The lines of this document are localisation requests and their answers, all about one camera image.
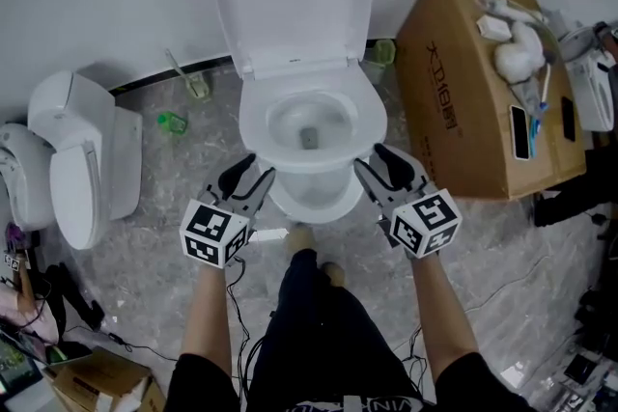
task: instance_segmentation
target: shoe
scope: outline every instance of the shoe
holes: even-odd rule
[[[296,224],[286,235],[286,249],[293,256],[294,254],[304,250],[316,248],[316,239],[313,236],[311,227],[304,224]]]
[[[325,262],[320,270],[330,279],[331,287],[344,287],[346,284],[346,272],[336,262]]]
[[[94,300],[91,304],[91,308],[92,310],[90,312],[90,315],[88,316],[86,324],[88,324],[88,326],[90,326],[93,331],[98,331],[100,330],[100,325],[103,323],[105,312],[96,300]]]

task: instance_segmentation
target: black shirt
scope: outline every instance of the black shirt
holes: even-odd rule
[[[526,401],[511,393],[476,353],[468,354],[449,366],[435,385],[437,410],[533,411]],[[273,410],[268,403],[249,403],[251,409],[268,412],[416,412],[434,408],[420,397],[307,397],[301,403]],[[239,398],[232,379],[208,359],[184,354],[176,365],[165,412],[239,411]]]

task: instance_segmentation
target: toilet tank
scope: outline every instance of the toilet tank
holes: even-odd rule
[[[111,139],[115,100],[99,84],[63,70],[32,93],[28,127],[56,150],[92,141],[100,148]]]

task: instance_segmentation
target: marble floor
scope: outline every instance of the marble floor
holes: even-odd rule
[[[191,99],[179,79],[118,97],[119,105],[144,117],[140,205],[133,215],[115,222],[90,251],[72,250],[54,232],[44,251],[47,262],[66,262],[84,290],[99,301],[107,314],[104,330],[170,357],[178,357],[181,348],[198,271],[180,247],[178,228],[184,209],[201,190],[209,167],[244,152],[238,127],[240,81],[232,67],[214,69],[211,76],[213,98],[208,102]],[[393,77],[387,75],[378,91],[388,113],[386,141],[407,149],[406,122]],[[166,110],[188,119],[184,136],[158,128],[156,118]],[[441,255],[442,262],[491,367],[534,401],[552,363],[570,345],[579,296],[596,280],[603,251],[596,239],[598,228],[580,215],[555,227],[535,229],[527,218],[526,200],[458,201],[458,206],[463,226],[456,244]],[[342,220],[317,227],[315,235],[320,258],[346,269],[349,289],[403,357],[418,326],[412,273],[403,252],[392,250],[375,225],[377,216],[377,208],[363,198]],[[259,234],[242,251],[247,271],[236,295],[252,342],[265,333],[276,305],[289,262],[281,239],[288,227],[285,215],[267,200],[256,224]],[[228,268],[228,281],[238,274],[238,265]],[[241,332],[231,306],[230,325],[237,352]],[[68,337],[128,355],[152,368],[167,388],[174,363],[144,349],[127,354],[103,336],[81,329]],[[419,353],[422,347],[421,334]],[[418,366],[414,374],[418,375]],[[428,372],[423,382],[426,396],[432,398]]]

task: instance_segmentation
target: cardboard box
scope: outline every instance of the cardboard box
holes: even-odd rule
[[[162,412],[165,405],[148,368],[101,347],[43,374],[70,412]]]
[[[536,0],[515,0],[539,10]],[[513,156],[510,105],[520,106],[493,68],[497,41],[484,39],[474,0],[418,0],[397,37],[397,78],[412,151],[440,188],[454,196],[514,199],[586,170],[576,115],[576,140],[564,137],[562,103],[573,101],[564,63],[551,71],[549,109],[537,156]],[[559,54],[547,34],[544,46]]]

